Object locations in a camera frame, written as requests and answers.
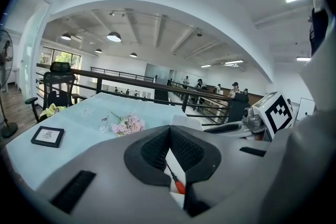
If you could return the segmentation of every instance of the white board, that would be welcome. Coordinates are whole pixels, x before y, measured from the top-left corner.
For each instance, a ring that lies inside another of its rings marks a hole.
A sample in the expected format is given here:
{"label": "white board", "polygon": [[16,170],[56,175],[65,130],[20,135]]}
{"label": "white board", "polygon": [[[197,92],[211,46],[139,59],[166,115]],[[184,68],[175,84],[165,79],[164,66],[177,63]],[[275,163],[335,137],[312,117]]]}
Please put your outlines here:
{"label": "white board", "polygon": [[307,115],[312,116],[315,108],[315,102],[306,98],[301,98],[297,121],[303,120]]}

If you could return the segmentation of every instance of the black picture frame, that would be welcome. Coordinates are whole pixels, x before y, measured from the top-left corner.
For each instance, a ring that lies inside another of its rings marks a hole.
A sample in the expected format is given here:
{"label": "black picture frame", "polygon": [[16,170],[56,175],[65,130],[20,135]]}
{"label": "black picture frame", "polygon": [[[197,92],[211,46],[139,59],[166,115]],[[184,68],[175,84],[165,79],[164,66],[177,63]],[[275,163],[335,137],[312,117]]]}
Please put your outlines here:
{"label": "black picture frame", "polygon": [[[39,139],[36,139],[37,136],[39,135],[39,133],[42,131],[42,130],[49,130],[49,131],[56,131],[56,132],[59,132],[57,138],[56,138],[56,141],[55,142],[47,142],[47,141],[42,141],[42,140],[39,140]],[[36,145],[40,145],[40,146],[48,146],[48,147],[56,147],[58,148],[60,143],[61,143],[61,140],[63,138],[63,135],[64,135],[64,129],[59,129],[59,128],[52,128],[52,127],[45,127],[45,126],[40,126],[36,133],[34,134],[33,138],[30,140],[33,144],[36,144]]]}

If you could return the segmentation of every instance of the flower bouquet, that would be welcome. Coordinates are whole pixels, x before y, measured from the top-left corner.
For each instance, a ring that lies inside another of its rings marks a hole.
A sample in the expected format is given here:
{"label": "flower bouquet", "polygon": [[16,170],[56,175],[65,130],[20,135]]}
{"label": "flower bouquet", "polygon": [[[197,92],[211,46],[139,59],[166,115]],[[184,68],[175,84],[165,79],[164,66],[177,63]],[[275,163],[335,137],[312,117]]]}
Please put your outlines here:
{"label": "flower bouquet", "polygon": [[119,136],[132,134],[144,130],[145,122],[140,120],[136,115],[131,114],[126,117],[119,117],[120,123],[112,125],[112,131]]}

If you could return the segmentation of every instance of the standing fan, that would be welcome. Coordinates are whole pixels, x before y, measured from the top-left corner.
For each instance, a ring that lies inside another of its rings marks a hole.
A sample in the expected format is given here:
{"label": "standing fan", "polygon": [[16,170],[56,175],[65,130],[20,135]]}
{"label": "standing fan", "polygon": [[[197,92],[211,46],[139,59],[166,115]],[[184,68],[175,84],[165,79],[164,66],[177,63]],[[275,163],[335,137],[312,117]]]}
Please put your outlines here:
{"label": "standing fan", "polygon": [[[9,74],[13,66],[13,45],[9,33],[0,29],[0,90],[6,87]],[[2,107],[1,96],[0,106],[5,125],[1,128],[0,133],[3,138],[12,136],[17,131],[17,124],[9,122],[6,119],[4,109]]]}

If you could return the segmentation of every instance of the fan base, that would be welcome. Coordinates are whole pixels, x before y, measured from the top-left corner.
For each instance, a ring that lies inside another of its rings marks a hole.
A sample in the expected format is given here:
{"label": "fan base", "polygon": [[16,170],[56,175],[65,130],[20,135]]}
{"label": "fan base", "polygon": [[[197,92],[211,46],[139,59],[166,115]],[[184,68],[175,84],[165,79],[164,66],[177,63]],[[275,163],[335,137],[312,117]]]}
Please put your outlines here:
{"label": "fan base", "polygon": [[14,122],[9,122],[7,125],[3,126],[0,130],[1,136],[3,138],[11,137],[17,131],[17,124]]}

